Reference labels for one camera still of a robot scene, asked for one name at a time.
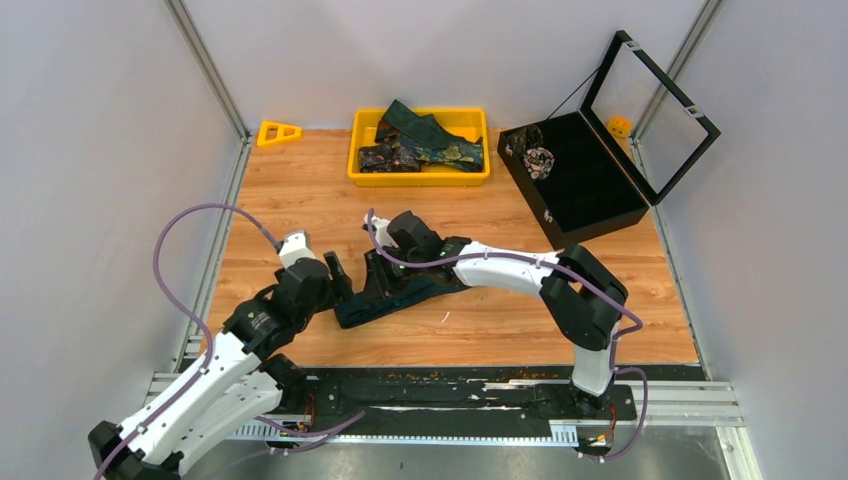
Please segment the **dark green tie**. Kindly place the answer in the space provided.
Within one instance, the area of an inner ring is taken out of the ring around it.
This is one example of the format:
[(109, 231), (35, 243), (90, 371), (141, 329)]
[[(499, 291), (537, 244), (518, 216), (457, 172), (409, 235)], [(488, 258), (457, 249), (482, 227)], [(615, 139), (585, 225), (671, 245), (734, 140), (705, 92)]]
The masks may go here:
[(428, 276), (417, 276), (381, 285), (369, 275), (363, 290), (338, 301), (332, 310), (342, 329), (351, 329), (392, 313), (411, 308), (426, 300), (467, 290), (458, 281), (437, 282)]
[(448, 150), (456, 147), (463, 152), (481, 154), (483, 146), (449, 133), (434, 114), (419, 115), (398, 100), (394, 100), (380, 118), (374, 141), (405, 140), (414, 147), (426, 150)]

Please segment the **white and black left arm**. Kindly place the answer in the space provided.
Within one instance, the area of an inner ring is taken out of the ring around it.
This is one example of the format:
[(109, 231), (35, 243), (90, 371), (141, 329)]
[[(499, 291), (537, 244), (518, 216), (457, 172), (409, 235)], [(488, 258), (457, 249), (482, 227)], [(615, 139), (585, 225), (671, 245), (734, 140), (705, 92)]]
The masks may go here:
[(282, 250), (278, 281), (241, 303), (207, 350), (150, 404), (88, 435), (98, 479), (179, 479), (251, 419), (306, 400), (279, 348), (331, 298), (330, 271), (307, 247)]

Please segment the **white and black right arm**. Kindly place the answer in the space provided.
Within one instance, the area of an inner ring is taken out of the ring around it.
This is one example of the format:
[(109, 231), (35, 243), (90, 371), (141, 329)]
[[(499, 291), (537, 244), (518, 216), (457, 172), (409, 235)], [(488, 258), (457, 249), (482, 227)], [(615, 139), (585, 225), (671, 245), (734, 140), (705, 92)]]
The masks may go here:
[(442, 238), (410, 211), (391, 220), (368, 211), (363, 228), (376, 254), (400, 278), (419, 276), (459, 289), (498, 288), (541, 300), (574, 347), (573, 408), (592, 418), (609, 407), (615, 344), (629, 292), (588, 249), (571, 245), (531, 253), (466, 237)]

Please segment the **dark patterned tie in bin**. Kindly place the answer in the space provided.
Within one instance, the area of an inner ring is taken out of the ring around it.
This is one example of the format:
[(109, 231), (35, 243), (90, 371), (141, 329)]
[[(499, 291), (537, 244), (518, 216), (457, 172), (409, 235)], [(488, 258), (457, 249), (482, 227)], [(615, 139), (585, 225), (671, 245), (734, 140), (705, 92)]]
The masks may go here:
[(411, 173), (421, 170), (415, 152), (400, 144), (361, 147), (358, 161), (361, 173)]

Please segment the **blue floral tie in bin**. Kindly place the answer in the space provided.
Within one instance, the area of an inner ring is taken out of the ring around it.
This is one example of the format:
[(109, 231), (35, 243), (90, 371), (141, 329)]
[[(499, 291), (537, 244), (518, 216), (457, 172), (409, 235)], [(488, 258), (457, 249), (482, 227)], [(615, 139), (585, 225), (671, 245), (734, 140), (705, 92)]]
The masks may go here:
[(448, 166), (465, 173), (484, 170), (483, 146), (466, 140), (453, 140), (444, 148), (427, 148), (408, 137), (401, 137), (391, 145), (410, 147), (421, 166)]

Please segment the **dark green tie in bin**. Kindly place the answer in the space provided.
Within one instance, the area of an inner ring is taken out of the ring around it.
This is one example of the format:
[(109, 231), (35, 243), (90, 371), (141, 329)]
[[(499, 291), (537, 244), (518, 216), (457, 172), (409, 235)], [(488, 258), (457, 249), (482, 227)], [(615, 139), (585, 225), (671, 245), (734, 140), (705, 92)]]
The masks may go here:
[(419, 115), (398, 100), (394, 100), (380, 118), (374, 141), (405, 140), (414, 147), (426, 150), (448, 150), (456, 147), (463, 152), (481, 154), (483, 146), (449, 133), (434, 114)]

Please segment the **yellow triangle toy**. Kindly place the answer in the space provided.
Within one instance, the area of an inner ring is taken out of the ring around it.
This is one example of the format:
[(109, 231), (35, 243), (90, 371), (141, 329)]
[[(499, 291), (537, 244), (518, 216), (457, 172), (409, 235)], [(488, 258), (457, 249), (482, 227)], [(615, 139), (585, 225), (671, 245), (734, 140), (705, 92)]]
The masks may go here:
[(299, 126), (264, 120), (256, 135), (256, 146), (260, 149), (272, 148), (302, 139), (303, 129)]

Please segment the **yellow plastic bin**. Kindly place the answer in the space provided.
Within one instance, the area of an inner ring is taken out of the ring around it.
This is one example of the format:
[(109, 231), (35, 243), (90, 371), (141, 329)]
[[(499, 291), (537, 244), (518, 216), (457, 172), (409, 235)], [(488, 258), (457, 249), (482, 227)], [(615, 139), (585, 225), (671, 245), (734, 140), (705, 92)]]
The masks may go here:
[(346, 166), (358, 187), (477, 187), (491, 174), (486, 115), (478, 107), (412, 112), (437, 136), (422, 143), (386, 108), (355, 112)]

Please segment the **rolled floral tie in box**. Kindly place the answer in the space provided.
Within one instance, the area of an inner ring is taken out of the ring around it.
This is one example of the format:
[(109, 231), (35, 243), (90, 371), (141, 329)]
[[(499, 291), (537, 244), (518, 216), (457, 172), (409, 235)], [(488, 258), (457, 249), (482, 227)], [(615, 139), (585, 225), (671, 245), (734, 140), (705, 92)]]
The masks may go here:
[(552, 172), (555, 156), (546, 148), (528, 149), (523, 156), (523, 164), (533, 181), (545, 180)]

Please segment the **rolled dark tie in box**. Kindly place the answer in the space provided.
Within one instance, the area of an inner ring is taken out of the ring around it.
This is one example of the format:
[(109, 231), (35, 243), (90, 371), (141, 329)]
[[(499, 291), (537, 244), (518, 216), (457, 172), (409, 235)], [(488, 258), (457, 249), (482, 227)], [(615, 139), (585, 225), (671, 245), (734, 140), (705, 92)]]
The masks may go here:
[(529, 152), (543, 146), (541, 129), (535, 125), (520, 127), (506, 137), (505, 151), (515, 159), (526, 161)]

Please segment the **yellow round toy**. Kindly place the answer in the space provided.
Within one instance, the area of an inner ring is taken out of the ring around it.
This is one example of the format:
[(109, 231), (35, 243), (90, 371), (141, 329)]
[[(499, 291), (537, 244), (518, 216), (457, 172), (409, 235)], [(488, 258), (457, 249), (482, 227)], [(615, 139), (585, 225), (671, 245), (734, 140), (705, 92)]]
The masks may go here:
[(608, 132), (616, 138), (627, 138), (633, 129), (630, 120), (622, 116), (612, 116), (606, 124)]

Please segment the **black gift box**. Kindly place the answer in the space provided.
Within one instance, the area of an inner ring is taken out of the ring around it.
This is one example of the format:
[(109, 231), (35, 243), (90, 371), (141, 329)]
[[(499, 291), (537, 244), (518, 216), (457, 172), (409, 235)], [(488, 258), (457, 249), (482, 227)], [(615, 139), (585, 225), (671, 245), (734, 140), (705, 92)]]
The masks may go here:
[[(626, 31), (616, 31), (599, 66), (579, 87), (579, 107), (535, 124), (555, 156), (551, 174), (533, 181), (522, 160), (498, 154), (555, 249), (638, 224), (720, 137), (720, 129)], [(627, 138), (606, 124), (622, 116)]]

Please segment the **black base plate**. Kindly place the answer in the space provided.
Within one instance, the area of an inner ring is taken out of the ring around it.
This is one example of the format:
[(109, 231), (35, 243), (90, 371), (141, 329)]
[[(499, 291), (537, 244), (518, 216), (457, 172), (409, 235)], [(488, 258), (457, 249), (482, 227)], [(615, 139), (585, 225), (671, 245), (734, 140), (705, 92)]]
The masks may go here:
[(328, 429), (364, 416), (350, 435), (542, 438), (550, 423), (586, 420), (601, 428), (634, 421), (627, 385), (600, 398), (570, 383), (569, 366), (315, 367), (270, 414)]

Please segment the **aluminium rail frame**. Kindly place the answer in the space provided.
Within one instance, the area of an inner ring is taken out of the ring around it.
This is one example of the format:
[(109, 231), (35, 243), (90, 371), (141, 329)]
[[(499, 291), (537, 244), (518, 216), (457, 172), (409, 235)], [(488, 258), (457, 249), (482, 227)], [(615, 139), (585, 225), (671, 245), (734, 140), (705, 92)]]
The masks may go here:
[(223, 440), (565, 447), (598, 461), (626, 426), (711, 427), (735, 479), (757, 479), (734, 392), (696, 368), (621, 368), (593, 397), (568, 366), (336, 367), (255, 371), (210, 404), (172, 406), (139, 437), (147, 464), (186, 473)]

